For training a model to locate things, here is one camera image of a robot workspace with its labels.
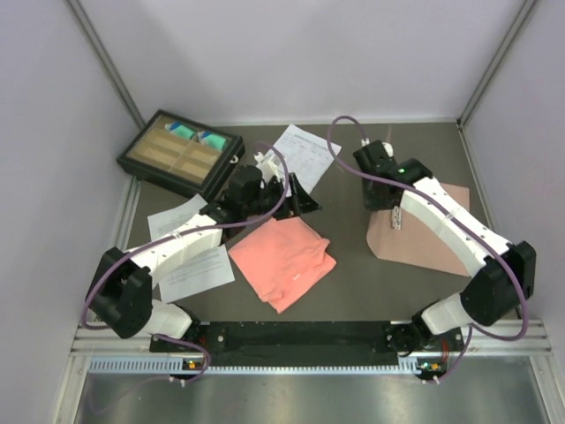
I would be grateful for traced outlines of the beige paper folder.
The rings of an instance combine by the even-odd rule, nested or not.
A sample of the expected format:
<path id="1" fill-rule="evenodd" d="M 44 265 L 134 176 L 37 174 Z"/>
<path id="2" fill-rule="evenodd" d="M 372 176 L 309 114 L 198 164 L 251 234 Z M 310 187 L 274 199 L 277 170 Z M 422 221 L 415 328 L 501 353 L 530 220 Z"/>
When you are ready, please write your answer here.
<path id="1" fill-rule="evenodd" d="M 469 275 L 448 246 L 415 216 L 401 211 L 400 222 L 399 229 L 393 227 L 391 210 L 371 214 L 366 242 L 378 259 L 457 276 Z"/>

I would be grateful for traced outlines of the white text document sheet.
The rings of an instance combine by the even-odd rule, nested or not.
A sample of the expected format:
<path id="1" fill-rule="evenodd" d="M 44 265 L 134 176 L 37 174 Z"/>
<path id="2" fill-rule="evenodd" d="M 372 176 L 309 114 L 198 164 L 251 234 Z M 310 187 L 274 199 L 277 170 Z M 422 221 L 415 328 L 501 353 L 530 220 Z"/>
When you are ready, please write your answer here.
<path id="1" fill-rule="evenodd" d="M 151 215 L 148 219 L 150 240 L 155 241 L 181 231 L 207 205 L 199 195 L 175 208 Z M 180 256 L 180 265 L 157 280 L 161 300 L 172 303 L 235 281 L 225 246 L 208 240 L 198 241 Z"/>

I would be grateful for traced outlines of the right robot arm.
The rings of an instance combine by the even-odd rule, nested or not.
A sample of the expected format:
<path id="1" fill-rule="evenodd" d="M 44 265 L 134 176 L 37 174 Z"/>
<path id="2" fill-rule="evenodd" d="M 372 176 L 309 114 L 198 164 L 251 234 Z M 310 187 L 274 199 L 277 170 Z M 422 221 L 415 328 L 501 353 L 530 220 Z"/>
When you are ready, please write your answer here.
<path id="1" fill-rule="evenodd" d="M 398 163 L 388 143 L 364 139 L 353 156 L 365 207 L 372 212 L 400 208 L 415 217 L 449 248 L 471 279 L 462 291 L 392 329 L 392 348 L 400 353 L 430 350 L 452 329 L 484 329 L 512 309 L 525 307 L 535 284 L 537 254 L 531 244 L 514 244 L 484 226 L 422 162 Z"/>

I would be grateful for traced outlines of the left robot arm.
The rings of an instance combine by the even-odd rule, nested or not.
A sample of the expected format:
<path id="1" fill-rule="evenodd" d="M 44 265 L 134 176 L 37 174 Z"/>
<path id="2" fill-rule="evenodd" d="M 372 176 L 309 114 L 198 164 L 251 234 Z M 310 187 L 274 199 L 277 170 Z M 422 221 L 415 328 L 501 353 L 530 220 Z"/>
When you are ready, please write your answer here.
<path id="1" fill-rule="evenodd" d="M 227 239 L 226 231 L 263 219 L 288 219 L 320 210 L 293 173 L 267 174 L 245 165 L 233 173 L 220 197 L 175 230 L 143 246 L 106 251 L 95 271 L 84 310 L 103 328 L 127 339 L 147 333 L 191 350 L 200 329 L 181 307 L 154 299 L 154 287 L 176 269 Z"/>

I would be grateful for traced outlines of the white table form sheet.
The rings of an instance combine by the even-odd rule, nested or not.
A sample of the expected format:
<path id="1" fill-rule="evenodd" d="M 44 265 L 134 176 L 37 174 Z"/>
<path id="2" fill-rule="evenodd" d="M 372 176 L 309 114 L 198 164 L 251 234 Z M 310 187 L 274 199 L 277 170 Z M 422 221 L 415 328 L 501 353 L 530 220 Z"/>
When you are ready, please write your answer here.
<path id="1" fill-rule="evenodd" d="M 274 144 L 284 157 L 289 172 L 294 172 L 310 194 L 334 161 L 325 139 L 289 125 Z"/>

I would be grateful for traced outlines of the pink folded cloth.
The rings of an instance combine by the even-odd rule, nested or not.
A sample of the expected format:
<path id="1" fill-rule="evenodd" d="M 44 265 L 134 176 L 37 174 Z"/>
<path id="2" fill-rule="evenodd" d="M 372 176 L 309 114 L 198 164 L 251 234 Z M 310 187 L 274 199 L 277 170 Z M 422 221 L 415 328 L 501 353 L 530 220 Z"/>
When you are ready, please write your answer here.
<path id="1" fill-rule="evenodd" d="M 283 313 L 330 273 L 330 241 L 299 217 L 271 219 L 229 249 L 258 298 Z"/>

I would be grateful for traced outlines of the right teal roll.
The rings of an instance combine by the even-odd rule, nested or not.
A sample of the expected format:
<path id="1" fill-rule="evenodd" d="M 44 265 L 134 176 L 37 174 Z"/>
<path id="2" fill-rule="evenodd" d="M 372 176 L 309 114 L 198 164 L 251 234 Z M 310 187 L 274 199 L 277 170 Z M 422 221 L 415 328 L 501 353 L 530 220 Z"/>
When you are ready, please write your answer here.
<path id="1" fill-rule="evenodd" d="M 200 144 L 213 148 L 217 151 L 223 151 L 228 144 L 225 137 L 210 131 L 198 132 L 198 139 Z"/>

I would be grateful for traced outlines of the teal roll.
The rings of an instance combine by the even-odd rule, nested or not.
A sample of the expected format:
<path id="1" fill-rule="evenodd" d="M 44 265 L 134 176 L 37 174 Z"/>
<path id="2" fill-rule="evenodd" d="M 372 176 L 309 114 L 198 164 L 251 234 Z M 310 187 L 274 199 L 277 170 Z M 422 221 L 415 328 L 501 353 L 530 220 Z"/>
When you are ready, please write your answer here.
<path id="1" fill-rule="evenodd" d="M 213 148 L 217 151 L 223 151 L 228 144 L 225 137 L 210 131 L 198 132 L 198 139 L 200 144 Z"/>
<path id="2" fill-rule="evenodd" d="M 179 122 L 172 122 L 165 125 L 165 130 L 177 137 L 181 137 L 186 140 L 192 140 L 197 134 L 192 128 L 181 124 Z"/>

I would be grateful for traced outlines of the black compartment box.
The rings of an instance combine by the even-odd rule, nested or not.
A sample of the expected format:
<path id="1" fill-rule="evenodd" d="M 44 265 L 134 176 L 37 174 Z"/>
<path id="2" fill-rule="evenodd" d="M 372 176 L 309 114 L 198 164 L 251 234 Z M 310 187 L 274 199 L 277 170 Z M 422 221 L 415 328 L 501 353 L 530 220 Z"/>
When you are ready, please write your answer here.
<path id="1" fill-rule="evenodd" d="M 179 122 L 197 134 L 192 140 L 177 137 L 165 125 Z M 220 134 L 228 141 L 223 151 L 200 144 L 198 132 Z M 117 158 L 121 168 L 140 181 L 191 198 L 199 194 L 211 201 L 221 190 L 245 153 L 243 137 L 157 110 L 128 148 Z"/>

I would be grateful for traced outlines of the left teal roll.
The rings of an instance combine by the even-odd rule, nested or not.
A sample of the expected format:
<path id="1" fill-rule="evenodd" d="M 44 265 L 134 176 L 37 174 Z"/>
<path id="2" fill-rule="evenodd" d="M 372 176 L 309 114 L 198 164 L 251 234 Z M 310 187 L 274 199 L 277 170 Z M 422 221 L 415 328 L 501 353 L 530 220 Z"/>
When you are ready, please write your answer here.
<path id="1" fill-rule="evenodd" d="M 165 125 L 165 130 L 177 137 L 181 137 L 186 140 L 192 140 L 197 134 L 192 128 L 181 124 L 179 122 L 172 122 Z"/>

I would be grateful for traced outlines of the right aluminium frame post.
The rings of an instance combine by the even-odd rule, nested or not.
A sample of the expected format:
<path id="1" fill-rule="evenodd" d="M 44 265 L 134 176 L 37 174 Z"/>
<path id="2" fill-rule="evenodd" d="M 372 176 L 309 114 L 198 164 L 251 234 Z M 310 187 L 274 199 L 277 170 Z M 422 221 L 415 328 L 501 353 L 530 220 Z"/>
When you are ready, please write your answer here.
<path id="1" fill-rule="evenodd" d="M 460 130 L 463 130 L 467 124 L 470 123 L 475 110 L 482 101 L 482 98 L 486 94 L 488 88 L 493 83 L 497 73 L 501 70 L 505 59 L 513 48 L 519 35 L 527 26 L 538 5 L 538 0 L 525 0 L 521 2 L 516 16 L 511 20 L 508 29 L 504 33 L 504 36 L 498 44 L 492 58 L 482 73 L 478 84 L 473 89 L 471 97 L 465 104 L 460 117 L 456 120 Z"/>

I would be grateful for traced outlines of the aluminium frame post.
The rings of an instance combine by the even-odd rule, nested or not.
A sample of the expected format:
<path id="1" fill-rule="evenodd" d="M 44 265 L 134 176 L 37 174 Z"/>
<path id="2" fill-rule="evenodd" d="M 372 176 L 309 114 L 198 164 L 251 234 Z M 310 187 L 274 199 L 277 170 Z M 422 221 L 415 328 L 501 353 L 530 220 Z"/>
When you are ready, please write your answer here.
<path id="1" fill-rule="evenodd" d="M 95 58 L 105 72 L 110 85 L 115 90 L 120 102 L 123 104 L 126 112 L 132 119 L 133 123 L 141 129 L 145 126 L 146 121 L 142 117 L 138 106 L 124 83 L 119 70 L 117 69 L 110 53 L 98 34 L 93 21 L 90 19 L 87 10 L 79 0 L 64 0 L 64 4 L 74 18 L 81 33 L 86 37 L 87 43 L 94 53 Z"/>
<path id="2" fill-rule="evenodd" d="M 482 101 L 482 98 L 486 94 L 488 88 L 493 83 L 497 73 L 501 70 L 505 59 L 513 48 L 519 35 L 527 26 L 538 5 L 538 0 L 525 0 L 521 2 L 516 16 L 511 20 L 508 29 L 504 33 L 504 36 L 498 44 L 492 58 L 482 73 L 478 84 L 473 89 L 471 97 L 465 104 L 460 117 L 456 120 L 460 130 L 463 130 L 467 124 L 470 123 L 475 110 Z"/>

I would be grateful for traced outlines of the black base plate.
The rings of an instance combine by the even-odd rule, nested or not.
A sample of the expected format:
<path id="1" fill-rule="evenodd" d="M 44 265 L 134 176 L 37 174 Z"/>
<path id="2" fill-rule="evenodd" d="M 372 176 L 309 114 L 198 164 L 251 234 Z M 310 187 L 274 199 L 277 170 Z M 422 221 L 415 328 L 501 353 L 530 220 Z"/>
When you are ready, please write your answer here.
<path id="1" fill-rule="evenodd" d="M 393 365 L 399 353 L 463 348 L 459 329 L 425 341 L 407 324 L 386 321 L 202 322 L 185 340 L 204 347 L 214 366 Z"/>

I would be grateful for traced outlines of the left aluminium frame post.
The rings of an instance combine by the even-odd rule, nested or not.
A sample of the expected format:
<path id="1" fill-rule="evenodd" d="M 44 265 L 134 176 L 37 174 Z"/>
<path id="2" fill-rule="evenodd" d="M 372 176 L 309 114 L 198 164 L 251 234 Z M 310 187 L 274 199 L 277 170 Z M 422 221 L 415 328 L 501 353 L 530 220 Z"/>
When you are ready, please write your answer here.
<path id="1" fill-rule="evenodd" d="M 132 119 L 133 123 L 141 129 L 145 126 L 146 121 L 142 117 L 138 106 L 124 83 L 119 70 L 117 69 L 110 53 L 98 34 L 93 21 L 90 19 L 87 10 L 79 0 L 64 0 L 64 4 L 74 18 L 81 33 L 86 37 L 87 43 L 94 53 L 95 58 L 105 72 L 110 85 L 115 90 L 120 102 L 123 104 L 126 112 Z"/>

